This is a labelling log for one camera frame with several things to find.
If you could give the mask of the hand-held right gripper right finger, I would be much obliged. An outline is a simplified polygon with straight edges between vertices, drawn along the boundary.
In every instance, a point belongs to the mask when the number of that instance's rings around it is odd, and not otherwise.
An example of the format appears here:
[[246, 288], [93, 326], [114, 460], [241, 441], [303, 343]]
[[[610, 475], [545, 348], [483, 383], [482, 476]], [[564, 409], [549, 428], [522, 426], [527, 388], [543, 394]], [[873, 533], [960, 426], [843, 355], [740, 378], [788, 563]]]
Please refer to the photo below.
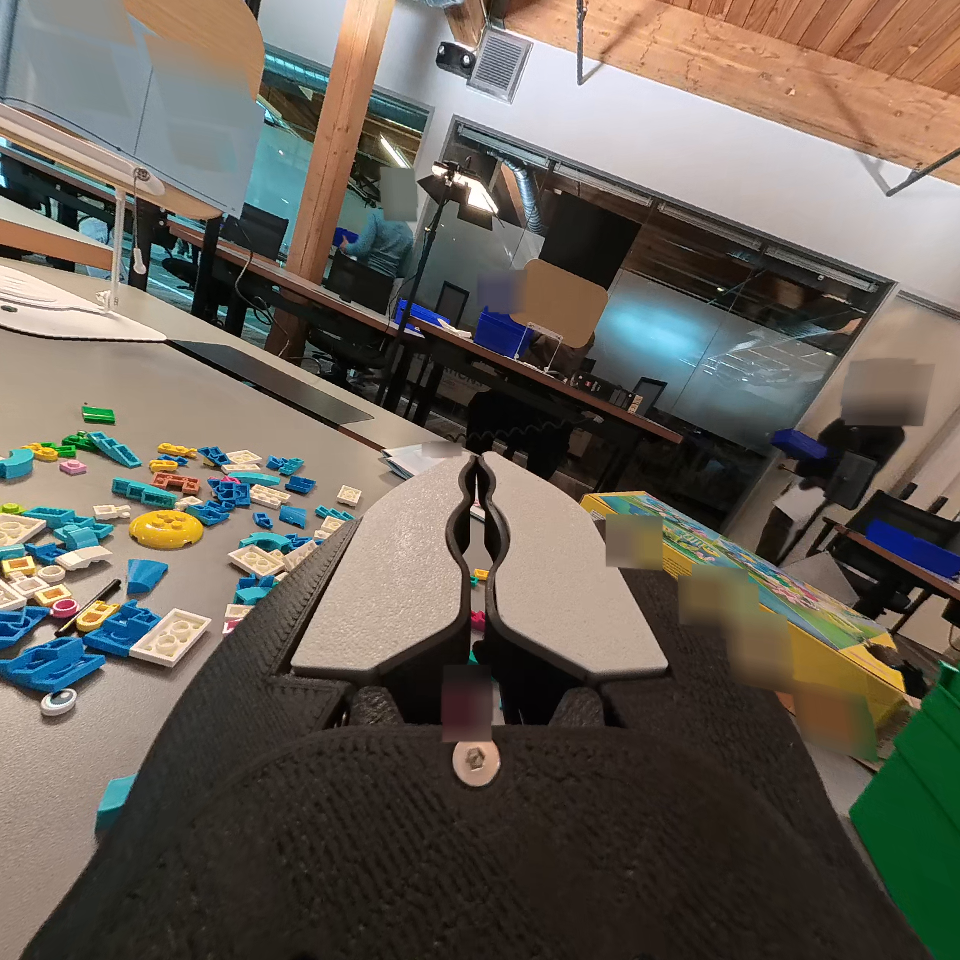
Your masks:
[[489, 627], [588, 685], [661, 676], [668, 661], [591, 516], [556, 486], [484, 453]]

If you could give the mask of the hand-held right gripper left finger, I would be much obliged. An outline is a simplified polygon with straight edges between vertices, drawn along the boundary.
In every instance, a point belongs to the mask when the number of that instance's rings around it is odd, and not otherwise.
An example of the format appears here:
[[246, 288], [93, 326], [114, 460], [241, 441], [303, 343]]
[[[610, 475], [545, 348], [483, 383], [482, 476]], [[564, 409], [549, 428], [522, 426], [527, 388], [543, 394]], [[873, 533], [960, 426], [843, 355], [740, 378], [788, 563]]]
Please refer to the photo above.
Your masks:
[[474, 454], [443, 458], [365, 511], [292, 655], [295, 674], [366, 685], [422, 658], [466, 659], [475, 480]]

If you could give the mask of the grey desk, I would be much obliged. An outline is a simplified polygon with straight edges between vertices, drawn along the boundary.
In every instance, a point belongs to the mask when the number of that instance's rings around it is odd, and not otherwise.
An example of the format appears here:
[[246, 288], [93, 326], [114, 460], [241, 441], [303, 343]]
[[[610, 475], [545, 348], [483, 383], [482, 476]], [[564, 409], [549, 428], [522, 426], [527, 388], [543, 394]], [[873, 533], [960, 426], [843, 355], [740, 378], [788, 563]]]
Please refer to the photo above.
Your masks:
[[[2, 457], [84, 429], [84, 403], [112, 408], [109, 435], [144, 462], [162, 442], [306, 459], [329, 503], [343, 483], [373, 503], [400, 484], [365, 443], [293, 410], [167, 343], [68, 342], [2, 330]], [[68, 713], [47, 717], [41, 698], [2, 682], [2, 958], [18, 958], [97, 850], [95, 811], [111, 779], [138, 772], [174, 704], [222, 642], [223, 613], [239, 571], [227, 553], [254, 526], [249, 512], [204, 533], [198, 544], [150, 552], [120, 523], [112, 557], [71, 573], [78, 602], [125, 578], [127, 559], [169, 570], [146, 602], [211, 624], [185, 659], [167, 669], [111, 657], [78, 686]]]

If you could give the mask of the white booklet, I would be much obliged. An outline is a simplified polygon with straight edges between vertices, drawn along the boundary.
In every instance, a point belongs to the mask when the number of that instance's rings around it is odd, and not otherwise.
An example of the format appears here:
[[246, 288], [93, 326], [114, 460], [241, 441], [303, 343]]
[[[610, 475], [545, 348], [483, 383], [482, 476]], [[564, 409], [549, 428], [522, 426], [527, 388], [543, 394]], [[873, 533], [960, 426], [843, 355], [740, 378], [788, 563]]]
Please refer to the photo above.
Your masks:
[[410, 479], [447, 462], [458, 462], [467, 456], [461, 444], [449, 440], [430, 440], [422, 443], [382, 449], [380, 458], [395, 475]]

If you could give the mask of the yellow round dish brick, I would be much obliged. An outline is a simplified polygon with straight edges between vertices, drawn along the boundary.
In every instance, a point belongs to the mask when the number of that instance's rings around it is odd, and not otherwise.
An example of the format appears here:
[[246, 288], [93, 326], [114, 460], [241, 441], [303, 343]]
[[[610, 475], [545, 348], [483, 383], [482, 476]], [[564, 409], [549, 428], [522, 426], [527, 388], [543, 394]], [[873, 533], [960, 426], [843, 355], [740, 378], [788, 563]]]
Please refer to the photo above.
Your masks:
[[128, 524], [128, 533], [139, 546], [163, 551], [197, 544], [204, 530], [196, 516], [183, 510], [148, 511]]

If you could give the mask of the blue plastic bin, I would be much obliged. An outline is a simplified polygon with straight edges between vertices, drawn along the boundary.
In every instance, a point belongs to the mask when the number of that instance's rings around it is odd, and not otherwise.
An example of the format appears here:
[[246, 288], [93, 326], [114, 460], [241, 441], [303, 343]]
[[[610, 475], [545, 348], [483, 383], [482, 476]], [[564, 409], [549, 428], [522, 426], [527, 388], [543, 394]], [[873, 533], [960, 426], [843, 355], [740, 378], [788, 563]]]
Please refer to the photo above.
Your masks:
[[795, 461], [820, 461], [829, 454], [829, 449], [821, 442], [792, 428], [775, 431], [770, 444], [785, 458]]
[[[399, 326], [402, 321], [403, 312], [406, 309], [407, 300], [404, 298], [399, 298], [394, 309], [392, 322]], [[454, 330], [454, 327], [450, 324], [447, 318], [443, 315], [436, 313], [433, 310], [427, 309], [424, 306], [419, 304], [413, 304], [410, 311], [410, 316], [408, 318], [408, 326], [410, 326], [413, 320], [417, 320], [428, 325], [437, 327], [444, 330]]]
[[498, 314], [485, 307], [476, 323], [473, 342], [492, 353], [518, 359], [529, 348], [536, 331], [515, 322], [510, 315]]
[[866, 538], [894, 555], [947, 579], [959, 576], [959, 555], [896, 526], [875, 519]]

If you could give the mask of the yellow toy set box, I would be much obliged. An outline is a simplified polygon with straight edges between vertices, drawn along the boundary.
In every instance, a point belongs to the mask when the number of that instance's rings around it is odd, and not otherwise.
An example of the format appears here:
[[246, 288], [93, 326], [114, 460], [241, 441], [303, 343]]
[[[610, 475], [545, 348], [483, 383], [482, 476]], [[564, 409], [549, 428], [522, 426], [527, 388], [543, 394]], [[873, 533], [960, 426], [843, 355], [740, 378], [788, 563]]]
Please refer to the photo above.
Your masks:
[[760, 558], [645, 491], [587, 494], [599, 525], [640, 528], [642, 570], [629, 586], [667, 587], [682, 654], [746, 701], [780, 704], [811, 743], [869, 765], [909, 717], [903, 675], [884, 628], [821, 588]]

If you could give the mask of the black computer monitor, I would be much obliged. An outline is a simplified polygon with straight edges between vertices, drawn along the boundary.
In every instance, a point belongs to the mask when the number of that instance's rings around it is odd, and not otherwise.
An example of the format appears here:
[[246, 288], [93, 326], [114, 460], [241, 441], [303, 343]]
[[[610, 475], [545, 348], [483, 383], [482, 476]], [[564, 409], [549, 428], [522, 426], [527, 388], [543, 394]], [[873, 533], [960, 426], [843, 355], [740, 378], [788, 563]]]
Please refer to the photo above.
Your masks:
[[345, 303], [363, 306], [384, 316], [391, 301], [394, 279], [337, 250], [321, 285]]

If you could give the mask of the black pencil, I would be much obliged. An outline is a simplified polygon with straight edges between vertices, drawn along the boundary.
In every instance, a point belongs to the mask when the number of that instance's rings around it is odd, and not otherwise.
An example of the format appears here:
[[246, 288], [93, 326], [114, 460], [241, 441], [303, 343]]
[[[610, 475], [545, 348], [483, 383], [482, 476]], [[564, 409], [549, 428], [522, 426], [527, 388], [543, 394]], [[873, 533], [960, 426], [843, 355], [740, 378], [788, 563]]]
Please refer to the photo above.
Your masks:
[[79, 621], [83, 615], [88, 611], [95, 608], [97, 604], [106, 602], [108, 599], [112, 598], [114, 594], [119, 590], [122, 585], [121, 579], [117, 578], [110, 581], [102, 590], [100, 590], [90, 601], [80, 606], [78, 612], [65, 624], [60, 626], [54, 631], [53, 636], [55, 638], [60, 638], [66, 635], [70, 635], [78, 627]]

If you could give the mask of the pile of loose toy bricks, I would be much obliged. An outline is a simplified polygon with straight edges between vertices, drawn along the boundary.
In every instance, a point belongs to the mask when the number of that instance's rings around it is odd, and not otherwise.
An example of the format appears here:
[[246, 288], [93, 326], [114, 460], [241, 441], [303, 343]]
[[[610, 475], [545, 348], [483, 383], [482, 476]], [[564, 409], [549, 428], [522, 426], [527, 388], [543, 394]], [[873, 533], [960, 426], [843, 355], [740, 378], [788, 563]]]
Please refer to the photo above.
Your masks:
[[[323, 533], [312, 538], [274, 534], [261, 512], [252, 513], [249, 520], [260, 530], [242, 539], [228, 554], [234, 568], [244, 573], [224, 615], [224, 622], [233, 625], [233, 634], [239, 639], [225, 648], [208, 679], [213, 694], [224, 696], [226, 706], [239, 714], [239, 720], [233, 721], [225, 713], [214, 718], [225, 721], [228, 733], [247, 733], [252, 731], [253, 721], [266, 722], [268, 710], [273, 709], [280, 719], [296, 722], [307, 731], [321, 730], [350, 717], [357, 708], [356, 697], [371, 692], [386, 695], [402, 713], [410, 714], [411, 723], [439, 720], [441, 704], [448, 696], [441, 693], [441, 681], [475, 666], [468, 661], [473, 612], [469, 650], [458, 662], [423, 657], [383, 680], [360, 684], [293, 672], [292, 656], [360, 520], [342, 510], [318, 512], [323, 516]], [[27, 606], [2, 611], [2, 647], [19, 642], [42, 618], [62, 607], [69, 607], [72, 617], [78, 613], [72, 599], [58, 593], [58, 583], [39, 578], [35, 585], [39, 591]], [[180, 608], [159, 616], [139, 606], [136, 598], [123, 605], [112, 601], [97, 604], [78, 622], [84, 620], [87, 624], [78, 625], [70, 634], [2, 660], [2, 680], [43, 693], [45, 714], [72, 710], [76, 685], [102, 669], [106, 655], [176, 668], [211, 623], [208, 617]]]

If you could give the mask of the studio light on stand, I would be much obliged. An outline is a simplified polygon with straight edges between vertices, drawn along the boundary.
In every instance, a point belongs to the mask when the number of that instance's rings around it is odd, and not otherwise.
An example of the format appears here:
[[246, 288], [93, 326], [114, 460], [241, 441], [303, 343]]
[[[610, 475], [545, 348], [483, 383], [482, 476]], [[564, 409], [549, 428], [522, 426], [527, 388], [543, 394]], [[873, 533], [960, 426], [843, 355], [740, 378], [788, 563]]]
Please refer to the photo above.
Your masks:
[[376, 395], [376, 404], [390, 413], [397, 411], [406, 383], [411, 360], [407, 353], [407, 345], [411, 341], [407, 336], [407, 330], [412, 326], [411, 312], [446, 207], [456, 206], [460, 220], [487, 231], [492, 230], [494, 219], [498, 216], [498, 209], [489, 190], [469, 166], [454, 161], [435, 161], [431, 166], [431, 173], [418, 180], [417, 185], [436, 203], [436, 210], [423, 232], [422, 249], [413, 281], [397, 329], [390, 341], [385, 371]]

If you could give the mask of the green plastic bin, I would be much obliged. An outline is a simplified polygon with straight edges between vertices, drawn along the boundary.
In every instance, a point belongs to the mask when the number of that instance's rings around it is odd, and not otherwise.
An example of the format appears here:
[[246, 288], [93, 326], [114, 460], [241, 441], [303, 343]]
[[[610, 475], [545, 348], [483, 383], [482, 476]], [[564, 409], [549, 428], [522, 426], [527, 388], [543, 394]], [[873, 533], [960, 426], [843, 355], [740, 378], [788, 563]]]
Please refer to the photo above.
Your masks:
[[959, 672], [942, 663], [849, 818], [930, 954], [959, 957]]

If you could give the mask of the small wooden table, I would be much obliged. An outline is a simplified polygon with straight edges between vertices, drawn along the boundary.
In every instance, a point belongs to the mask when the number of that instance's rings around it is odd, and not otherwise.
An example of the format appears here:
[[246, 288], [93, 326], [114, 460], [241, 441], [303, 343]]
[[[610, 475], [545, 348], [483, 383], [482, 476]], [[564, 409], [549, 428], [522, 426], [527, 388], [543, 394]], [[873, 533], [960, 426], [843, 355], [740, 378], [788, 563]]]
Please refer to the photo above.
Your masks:
[[101, 270], [113, 265], [110, 246], [5, 197], [1, 198], [1, 246]]

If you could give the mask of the grey air vent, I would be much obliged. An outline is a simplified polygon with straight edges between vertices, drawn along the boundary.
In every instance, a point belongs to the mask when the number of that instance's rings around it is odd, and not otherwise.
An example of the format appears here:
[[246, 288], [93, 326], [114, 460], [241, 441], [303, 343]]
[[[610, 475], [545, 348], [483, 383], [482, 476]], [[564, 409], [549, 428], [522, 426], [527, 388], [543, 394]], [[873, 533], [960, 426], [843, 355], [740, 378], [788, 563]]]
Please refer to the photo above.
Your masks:
[[533, 42], [508, 30], [488, 27], [477, 48], [466, 85], [510, 104], [517, 93]]

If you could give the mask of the large black wall screen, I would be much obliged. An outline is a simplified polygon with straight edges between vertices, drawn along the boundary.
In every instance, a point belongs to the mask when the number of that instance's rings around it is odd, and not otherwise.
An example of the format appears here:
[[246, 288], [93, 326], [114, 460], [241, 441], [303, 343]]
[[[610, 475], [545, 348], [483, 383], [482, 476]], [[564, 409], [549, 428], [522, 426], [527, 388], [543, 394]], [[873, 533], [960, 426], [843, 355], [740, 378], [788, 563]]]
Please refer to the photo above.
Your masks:
[[641, 228], [640, 222], [560, 193], [537, 258], [608, 291]]

